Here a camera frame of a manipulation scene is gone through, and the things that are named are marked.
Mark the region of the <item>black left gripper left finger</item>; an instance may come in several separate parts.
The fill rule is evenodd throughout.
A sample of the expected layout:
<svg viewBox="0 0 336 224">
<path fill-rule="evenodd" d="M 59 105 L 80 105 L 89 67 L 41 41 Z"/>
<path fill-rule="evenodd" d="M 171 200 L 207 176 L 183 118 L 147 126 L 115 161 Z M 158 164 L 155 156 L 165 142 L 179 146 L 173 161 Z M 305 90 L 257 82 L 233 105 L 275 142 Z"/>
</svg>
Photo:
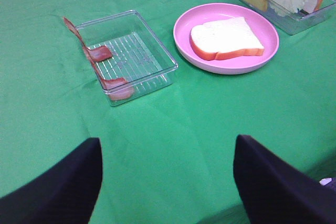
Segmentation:
<svg viewBox="0 0 336 224">
<path fill-rule="evenodd" d="M 100 140 L 83 141 L 57 164 L 1 198 L 1 223 L 89 223 L 103 179 Z"/>
</svg>

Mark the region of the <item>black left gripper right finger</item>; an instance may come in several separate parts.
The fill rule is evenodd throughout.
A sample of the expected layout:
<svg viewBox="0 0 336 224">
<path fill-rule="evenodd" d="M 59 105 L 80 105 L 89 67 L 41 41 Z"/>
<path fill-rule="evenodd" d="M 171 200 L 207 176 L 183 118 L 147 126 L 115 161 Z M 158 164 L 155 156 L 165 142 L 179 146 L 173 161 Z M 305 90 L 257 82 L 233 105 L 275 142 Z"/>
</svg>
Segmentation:
<svg viewBox="0 0 336 224">
<path fill-rule="evenodd" d="M 335 223 L 335 190 L 238 135 L 234 180 L 250 223 Z"/>
</svg>

